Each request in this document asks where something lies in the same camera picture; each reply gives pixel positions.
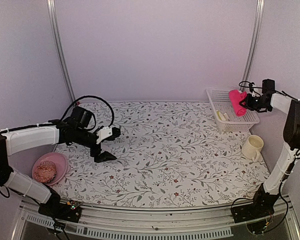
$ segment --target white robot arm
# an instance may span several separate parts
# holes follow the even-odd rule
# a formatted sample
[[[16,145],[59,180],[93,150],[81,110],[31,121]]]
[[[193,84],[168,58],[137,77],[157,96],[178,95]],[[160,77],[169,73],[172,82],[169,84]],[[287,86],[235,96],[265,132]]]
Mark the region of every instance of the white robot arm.
[[[39,146],[77,143],[90,148],[90,156],[96,163],[115,160],[109,152],[102,152],[101,142],[112,141],[120,135],[120,129],[106,126],[89,132],[92,112],[76,106],[65,120],[0,130],[0,187],[5,186],[40,204],[39,213],[52,218],[78,222],[81,210],[60,203],[60,196],[50,187],[9,166],[8,156]]]
[[[254,83],[249,83],[255,92]],[[281,188],[300,159],[300,100],[275,90],[275,81],[262,81],[262,94],[247,94],[239,104],[259,113],[272,111],[273,108],[287,114],[283,129],[283,148],[269,178],[260,185],[253,197],[253,203],[231,209],[236,223],[262,218],[274,213],[274,204],[281,194]]]

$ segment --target ceramic mug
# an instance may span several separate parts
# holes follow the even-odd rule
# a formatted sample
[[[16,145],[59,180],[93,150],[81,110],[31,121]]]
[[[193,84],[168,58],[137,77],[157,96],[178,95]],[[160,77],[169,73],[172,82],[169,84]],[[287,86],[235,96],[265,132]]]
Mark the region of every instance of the ceramic mug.
[[[257,135],[250,135],[242,146],[242,154],[254,163],[262,161],[260,151],[264,147],[264,141]]]

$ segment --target corner wall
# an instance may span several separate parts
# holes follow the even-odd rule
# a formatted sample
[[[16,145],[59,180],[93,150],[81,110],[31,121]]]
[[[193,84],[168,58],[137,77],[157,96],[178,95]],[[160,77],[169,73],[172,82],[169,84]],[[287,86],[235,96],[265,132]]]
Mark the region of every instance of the corner wall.
[[[265,1],[249,81],[261,85],[263,79],[275,80],[277,90],[300,99],[300,1]],[[252,131],[263,138],[262,154],[272,170],[282,150],[287,116],[274,110],[259,117],[260,123]],[[300,161],[284,190],[289,194],[300,224]]]
[[[0,128],[59,118],[70,103],[44,0],[0,1]],[[9,163],[30,174],[52,146],[17,153]],[[11,238],[21,198],[0,195],[0,240]]]

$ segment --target grey leaf pattern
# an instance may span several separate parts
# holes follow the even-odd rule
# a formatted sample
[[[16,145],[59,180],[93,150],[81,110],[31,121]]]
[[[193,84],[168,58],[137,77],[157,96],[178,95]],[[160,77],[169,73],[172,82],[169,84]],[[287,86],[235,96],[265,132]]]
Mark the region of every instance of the grey leaf pattern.
[[[95,113],[97,127],[110,122],[103,103],[80,106]],[[250,133],[218,131],[209,103],[111,106],[121,136],[101,147],[117,160],[94,163],[88,148],[58,145],[56,152],[69,163],[65,177],[53,186],[62,198],[144,208],[216,205],[251,198],[269,176],[264,161],[251,162],[241,153]]]

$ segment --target white basket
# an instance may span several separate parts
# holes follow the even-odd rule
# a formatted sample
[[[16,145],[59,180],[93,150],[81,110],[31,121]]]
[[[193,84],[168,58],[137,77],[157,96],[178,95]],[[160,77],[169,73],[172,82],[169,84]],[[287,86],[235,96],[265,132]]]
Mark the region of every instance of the white basket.
[[[254,124],[259,123],[259,117],[255,111],[250,110],[247,110],[244,116],[237,116],[229,99],[229,92],[231,90],[233,90],[233,88],[220,89],[210,87],[206,89],[212,111],[214,112],[216,125],[220,131],[224,132],[247,132]],[[227,113],[230,121],[220,120],[217,116],[218,110],[223,114]]]

